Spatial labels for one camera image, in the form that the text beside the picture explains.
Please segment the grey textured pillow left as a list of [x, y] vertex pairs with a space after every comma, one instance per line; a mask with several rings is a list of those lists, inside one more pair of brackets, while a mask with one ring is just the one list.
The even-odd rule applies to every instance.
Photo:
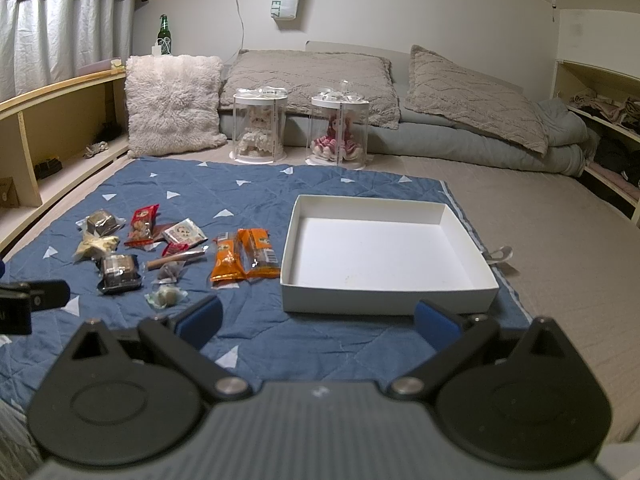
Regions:
[[344, 80], [349, 91], [370, 103], [370, 125], [399, 128], [400, 108], [390, 61], [370, 54], [243, 50], [221, 87], [219, 108], [230, 110], [236, 90], [277, 87], [288, 92], [288, 113], [307, 115], [313, 96], [326, 89], [338, 90]]

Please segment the grey textured pillow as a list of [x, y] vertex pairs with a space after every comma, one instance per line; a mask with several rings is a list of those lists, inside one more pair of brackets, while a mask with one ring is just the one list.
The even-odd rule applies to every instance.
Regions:
[[219, 108], [230, 110], [236, 90], [277, 87], [288, 92], [288, 113], [307, 115], [313, 96], [326, 89], [338, 90], [344, 80], [349, 91], [370, 103], [370, 125], [399, 128], [400, 108], [390, 61], [370, 54], [243, 50], [221, 87]]
[[539, 155], [548, 150], [544, 123], [529, 99], [417, 44], [410, 51], [406, 105]]

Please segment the brown stick snack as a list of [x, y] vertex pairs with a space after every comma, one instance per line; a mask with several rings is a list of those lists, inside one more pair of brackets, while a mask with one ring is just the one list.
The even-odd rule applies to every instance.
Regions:
[[208, 251], [208, 247], [204, 246], [200, 248], [187, 250], [186, 252], [177, 252], [176, 254], [172, 254], [163, 258], [150, 260], [147, 263], [145, 263], [144, 267], [146, 270], [153, 271], [156, 269], [160, 269], [162, 266], [164, 266], [167, 263], [188, 262], [198, 258], [205, 257], [207, 254], [207, 251]]

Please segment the cream crinkled snack bag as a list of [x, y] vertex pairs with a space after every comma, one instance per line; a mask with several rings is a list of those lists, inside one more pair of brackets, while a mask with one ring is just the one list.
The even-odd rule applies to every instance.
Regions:
[[116, 235], [97, 236], [85, 231], [82, 233], [82, 240], [74, 252], [73, 259], [75, 262], [100, 260], [116, 252], [118, 244], [119, 237]]

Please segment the green glass bottle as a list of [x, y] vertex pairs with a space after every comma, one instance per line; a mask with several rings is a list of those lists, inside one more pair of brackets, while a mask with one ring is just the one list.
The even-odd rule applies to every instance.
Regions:
[[156, 44], [160, 47], [161, 55], [171, 55], [172, 39], [166, 14], [160, 16], [160, 29], [157, 33]]

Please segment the white soup sachet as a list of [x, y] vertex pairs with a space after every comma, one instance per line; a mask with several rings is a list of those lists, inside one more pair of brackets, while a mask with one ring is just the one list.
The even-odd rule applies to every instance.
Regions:
[[207, 236], [191, 219], [186, 218], [163, 230], [163, 237], [169, 244], [183, 244], [193, 247], [206, 242]]

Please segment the grey textured pillow right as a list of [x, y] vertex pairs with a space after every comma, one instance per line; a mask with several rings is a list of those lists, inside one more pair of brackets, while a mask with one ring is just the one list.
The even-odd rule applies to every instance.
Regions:
[[417, 44], [410, 51], [406, 105], [539, 155], [548, 150], [544, 123], [529, 99]]

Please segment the green white candy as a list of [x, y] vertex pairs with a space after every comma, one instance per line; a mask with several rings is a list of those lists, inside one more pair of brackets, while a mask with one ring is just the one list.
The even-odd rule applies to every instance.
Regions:
[[173, 284], [163, 284], [144, 295], [145, 301], [156, 310], [175, 307], [188, 298], [188, 293]]

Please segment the brown sachet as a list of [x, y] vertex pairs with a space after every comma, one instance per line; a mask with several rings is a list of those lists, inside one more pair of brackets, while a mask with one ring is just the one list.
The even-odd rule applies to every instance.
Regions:
[[166, 240], [164, 233], [166, 230], [172, 228], [175, 222], [161, 223], [154, 226], [152, 229], [151, 244], [160, 243]]

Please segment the wooden shelf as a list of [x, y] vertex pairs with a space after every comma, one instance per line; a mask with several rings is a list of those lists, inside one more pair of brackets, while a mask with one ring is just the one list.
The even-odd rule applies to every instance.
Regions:
[[633, 224], [639, 223], [639, 78], [559, 60], [553, 95], [596, 134], [579, 182]]
[[[128, 150], [126, 70], [101, 70], [1, 103], [1, 177], [18, 206], [1, 209], [1, 248], [11, 247], [56, 202]], [[63, 169], [37, 180], [34, 165]]]

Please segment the clear dark candy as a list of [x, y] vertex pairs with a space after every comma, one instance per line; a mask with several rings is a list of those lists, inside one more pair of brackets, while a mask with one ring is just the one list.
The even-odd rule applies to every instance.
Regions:
[[183, 270], [183, 261], [164, 263], [157, 273], [156, 281], [158, 284], [176, 284], [180, 280]]

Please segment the white cardboard tray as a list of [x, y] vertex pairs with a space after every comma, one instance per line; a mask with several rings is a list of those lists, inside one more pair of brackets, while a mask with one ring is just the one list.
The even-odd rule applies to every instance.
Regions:
[[448, 205], [331, 195], [296, 198], [280, 285], [286, 312], [337, 315], [485, 313], [499, 290]]

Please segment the red snack packet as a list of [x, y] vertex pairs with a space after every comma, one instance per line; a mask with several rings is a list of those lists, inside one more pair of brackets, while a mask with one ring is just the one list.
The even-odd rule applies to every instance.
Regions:
[[153, 241], [153, 230], [159, 204], [137, 209], [130, 221], [130, 231], [125, 245], [139, 247], [149, 245]]

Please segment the orange snack packet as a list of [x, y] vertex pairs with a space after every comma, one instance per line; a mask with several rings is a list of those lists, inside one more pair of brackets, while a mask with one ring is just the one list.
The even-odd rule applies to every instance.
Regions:
[[280, 276], [280, 263], [267, 230], [239, 229], [238, 237], [247, 261], [245, 276], [249, 280]]
[[225, 232], [215, 240], [215, 263], [209, 275], [210, 284], [242, 281], [246, 278], [242, 265], [238, 237], [235, 232]]

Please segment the small red candy packet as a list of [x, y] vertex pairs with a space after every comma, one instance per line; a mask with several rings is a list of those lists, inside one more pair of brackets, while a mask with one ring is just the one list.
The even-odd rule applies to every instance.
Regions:
[[172, 255], [181, 254], [182, 252], [186, 252], [190, 248], [189, 244], [186, 243], [168, 243], [162, 252], [162, 257], [168, 257]]

